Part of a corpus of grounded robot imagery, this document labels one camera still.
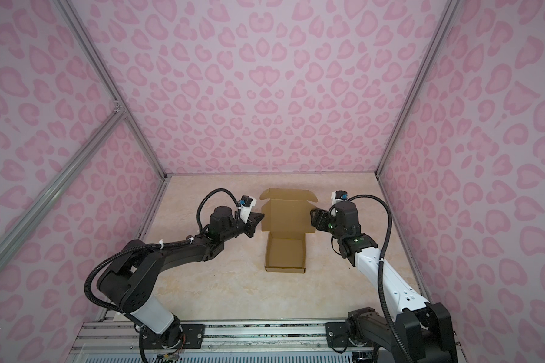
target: metal mounting plate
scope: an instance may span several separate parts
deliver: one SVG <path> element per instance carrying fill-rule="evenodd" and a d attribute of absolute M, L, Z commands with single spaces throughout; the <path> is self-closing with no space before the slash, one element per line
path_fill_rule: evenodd
<path fill-rule="evenodd" d="M 202 341 L 204 340 L 204 331 L 206 326 L 204 324 L 182 324 L 180 325 L 182 332 L 186 334 L 186 342 L 184 344 L 184 349 L 200 349 L 202 346 Z M 152 343 L 151 340 L 144 340 L 144 349 L 163 349 L 162 347 L 157 346 L 157 344 Z"/>
<path fill-rule="evenodd" d="M 349 341 L 346 323 L 326 323 L 327 346 L 329 348 L 353 347 Z"/>

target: box lid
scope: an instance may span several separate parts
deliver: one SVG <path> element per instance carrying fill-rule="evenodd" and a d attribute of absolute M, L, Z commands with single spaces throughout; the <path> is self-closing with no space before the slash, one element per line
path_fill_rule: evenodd
<path fill-rule="evenodd" d="M 264 219 L 260 223 L 263 232 L 315 232 L 315 227 L 311 226 L 310 214 L 315 206 L 309 202 L 317 201 L 313 192 L 271 188 L 265 190 L 260 199 L 269 199 L 261 209 L 264 213 Z"/>
<path fill-rule="evenodd" d="M 310 200 L 317 202 L 317 196 L 306 189 L 284 189 L 284 188 L 269 188 L 265 190 L 260 199 L 283 199 L 283 200 Z"/>

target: marble table surface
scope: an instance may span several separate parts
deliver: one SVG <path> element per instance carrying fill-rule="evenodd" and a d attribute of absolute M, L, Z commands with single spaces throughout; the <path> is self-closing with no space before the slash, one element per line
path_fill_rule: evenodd
<path fill-rule="evenodd" d="M 369 172 L 174 176 L 145 242 L 172 242 L 196 234 L 196 208 L 216 188 L 227 188 L 237 198 L 258 198 L 267 188 L 308 189 L 319 199 L 313 204 L 325 209 L 331 205 L 331 192 L 337 190 L 350 196 L 369 193 L 382 197 L 375 175 Z M 260 211 L 264 202 L 258 200 L 253 211 Z M 225 193 L 214 195 L 206 203 L 203 224 L 220 205 L 232 206 Z M 357 200 L 356 205 L 362 231 L 381 246 L 387 226 L 385 210 L 370 199 Z M 211 261 L 162 272 L 154 294 L 181 320 L 339 318 L 368 306 L 381 312 L 377 290 L 348 260 L 331 250 L 330 234 L 307 234 L 304 274 L 264 270 L 268 234 L 258 226 L 253 238 L 242 235 L 229 240 L 224 251 Z M 418 290 L 395 228 L 386 259 Z"/>

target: white arm segment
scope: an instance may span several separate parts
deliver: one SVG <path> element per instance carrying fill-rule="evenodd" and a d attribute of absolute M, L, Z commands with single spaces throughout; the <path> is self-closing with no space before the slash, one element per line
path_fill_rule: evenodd
<path fill-rule="evenodd" d="M 367 277 L 373 286 L 378 288 L 378 266 L 380 250 L 368 247 L 355 255 L 355 266 Z M 424 296 L 412 289 L 396 270 L 384 260 L 384 295 L 392 319 L 402 310 L 418 310 L 426 307 L 428 301 Z"/>
<path fill-rule="evenodd" d="M 155 334 L 163 334 L 174 321 L 174 314 L 170 313 L 154 294 L 141 306 L 131 313 L 137 320 L 145 324 Z"/>
<path fill-rule="evenodd" d="M 252 202 L 250 202 L 250 206 L 240 206 L 240 219 L 246 223 L 248 221 L 248 216 L 250 215 L 250 211 L 252 210 L 252 207 L 256 205 L 256 198 L 249 196 L 248 198 L 252 199 Z"/>

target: cardboard box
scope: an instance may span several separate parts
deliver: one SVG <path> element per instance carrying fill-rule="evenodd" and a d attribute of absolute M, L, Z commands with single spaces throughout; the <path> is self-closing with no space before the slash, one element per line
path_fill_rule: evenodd
<path fill-rule="evenodd" d="M 301 189 L 265 190 L 260 199 L 269 199 L 262 207 L 264 232 L 270 231 L 264 268 L 267 272 L 305 273 L 307 233 L 314 233 L 311 226 L 309 201 L 317 201 L 311 191 Z"/>

